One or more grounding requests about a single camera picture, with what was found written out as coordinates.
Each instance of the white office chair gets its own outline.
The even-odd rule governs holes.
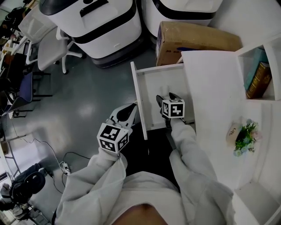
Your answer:
[[[26,64],[38,61],[40,70],[46,69],[62,58],[62,71],[67,74],[65,59],[67,55],[85,58],[86,54],[69,51],[73,42],[67,44],[68,37],[44,14],[39,11],[39,6],[34,7],[18,26],[21,32],[30,40]],[[39,43],[38,56],[30,60],[32,45]]]

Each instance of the teal book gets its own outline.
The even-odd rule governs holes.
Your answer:
[[[249,89],[249,87],[252,83],[252,80],[256,74],[256,70],[258,69],[260,62],[268,63],[268,58],[267,58],[266,52],[263,49],[256,48],[255,53],[254,53],[253,64],[251,66],[251,69],[250,69],[250,71],[246,77],[245,83],[244,83],[244,87],[245,87],[246,91]]]

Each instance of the blue chair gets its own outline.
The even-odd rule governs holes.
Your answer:
[[[25,75],[22,79],[19,92],[17,93],[17,96],[15,100],[12,100],[7,92],[6,96],[9,99],[9,101],[12,103],[12,105],[7,105],[5,108],[4,113],[2,116],[7,115],[10,112],[15,112],[16,116],[14,118],[19,117],[25,117],[25,116],[19,116],[19,113],[21,112],[32,112],[33,110],[19,110],[20,107],[23,107],[25,105],[28,105],[31,102],[39,102],[41,99],[33,99],[33,97],[52,97],[50,94],[33,94],[33,81],[38,79],[33,79],[33,74],[35,75],[50,75],[49,73],[28,73]]]

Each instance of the gray floor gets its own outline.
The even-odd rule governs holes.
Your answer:
[[[132,60],[108,69],[97,68],[89,57],[80,59],[68,56],[67,75],[62,73],[61,65],[52,65],[46,70],[52,75],[43,77],[37,84],[37,94],[53,94],[53,97],[32,103],[29,108],[34,111],[29,112],[26,118],[2,119],[6,138],[27,134],[24,139],[28,142],[32,142],[34,138],[48,142],[59,161],[66,152],[77,152],[91,157],[97,153],[96,136],[101,123],[116,107],[136,100],[131,61],[135,62],[138,69],[153,67],[155,53],[147,50]],[[55,184],[63,191],[62,173],[47,144],[37,141],[31,144],[19,139],[11,142],[11,147],[21,171],[35,163],[41,163],[54,172]],[[87,159],[73,154],[68,154],[65,161],[72,172],[88,163]],[[15,171],[13,162],[9,164]],[[47,177],[45,187],[32,198],[32,202],[50,219],[60,197],[52,178]]]

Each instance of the flower bouquet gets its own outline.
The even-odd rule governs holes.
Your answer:
[[[240,132],[236,138],[235,150],[233,152],[235,156],[239,157],[247,151],[255,151],[254,144],[262,138],[261,133],[258,131],[258,126],[258,123],[252,121],[251,119],[247,120],[247,124],[245,126],[240,125]]]

